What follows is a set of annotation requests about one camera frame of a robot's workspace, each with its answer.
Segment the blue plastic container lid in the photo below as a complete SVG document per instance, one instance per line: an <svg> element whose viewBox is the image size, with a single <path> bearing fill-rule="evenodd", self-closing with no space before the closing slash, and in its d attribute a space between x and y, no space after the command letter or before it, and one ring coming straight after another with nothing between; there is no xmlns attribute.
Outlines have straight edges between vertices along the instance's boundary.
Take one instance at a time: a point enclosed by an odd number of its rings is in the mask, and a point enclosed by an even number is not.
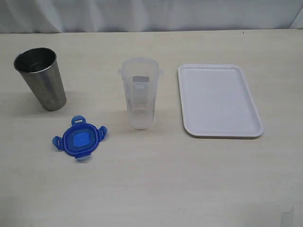
<svg viewBox="0 0 303 227"><path fill-rule="evenodd" d="M91 153L98 147L107 135L106 126L97 128L87 123L81 115L76 115L71 120L71 127L68 128L62 137L55 136L52 144L67 155L74 157L78 162L84 162L91 158Z"/></svg>

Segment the stainless steel tumbler cup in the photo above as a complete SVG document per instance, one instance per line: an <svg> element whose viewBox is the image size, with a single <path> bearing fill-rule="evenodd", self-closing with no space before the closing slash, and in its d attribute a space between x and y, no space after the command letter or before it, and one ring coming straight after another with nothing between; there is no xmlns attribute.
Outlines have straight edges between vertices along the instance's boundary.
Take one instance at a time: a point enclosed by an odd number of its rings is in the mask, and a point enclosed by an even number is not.
<svg viewBox="0 0 303 227"><path fill-rule="evenodd" d="M45 110L55 111L66 104L57 55L53 50L45 47L27 50L15 58L14 68Z"/></svg>

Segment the clear plastic tall container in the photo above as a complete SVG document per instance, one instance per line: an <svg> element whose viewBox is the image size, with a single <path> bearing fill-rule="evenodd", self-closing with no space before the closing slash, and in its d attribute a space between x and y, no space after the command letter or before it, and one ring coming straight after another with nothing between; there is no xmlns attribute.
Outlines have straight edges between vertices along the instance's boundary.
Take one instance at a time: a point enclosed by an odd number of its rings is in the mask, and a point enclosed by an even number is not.
<svg viewBox="0 0 303 227"><path fill-rule="evenodd" d="M130 125L138 130L150 128L154 120L159 64L149 58L131 58L119 69L125 91Z"/></svg>

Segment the white rectangular plastic tray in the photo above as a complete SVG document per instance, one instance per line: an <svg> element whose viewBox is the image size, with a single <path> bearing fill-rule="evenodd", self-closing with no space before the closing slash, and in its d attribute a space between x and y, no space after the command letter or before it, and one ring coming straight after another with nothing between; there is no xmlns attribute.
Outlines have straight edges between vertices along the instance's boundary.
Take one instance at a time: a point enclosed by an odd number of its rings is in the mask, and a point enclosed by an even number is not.
<svg viewBox="0 0 303 227"><path fill-rule="evenodd" d="M184 129L202 138L248 138L264 129L242 70L234 65L183 64L178 83Z"/></svg>

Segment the white backdrop curtain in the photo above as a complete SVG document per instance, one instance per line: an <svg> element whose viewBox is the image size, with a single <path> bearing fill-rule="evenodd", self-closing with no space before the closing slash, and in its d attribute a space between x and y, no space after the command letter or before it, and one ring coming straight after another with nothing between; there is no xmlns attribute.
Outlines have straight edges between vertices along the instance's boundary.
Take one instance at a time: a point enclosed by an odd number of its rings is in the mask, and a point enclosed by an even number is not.
<svg viewBox="0 0 303 227"><path fill-rule="evenodd" d="M300 0L3 0L2 33L290 28Z"/></svg>

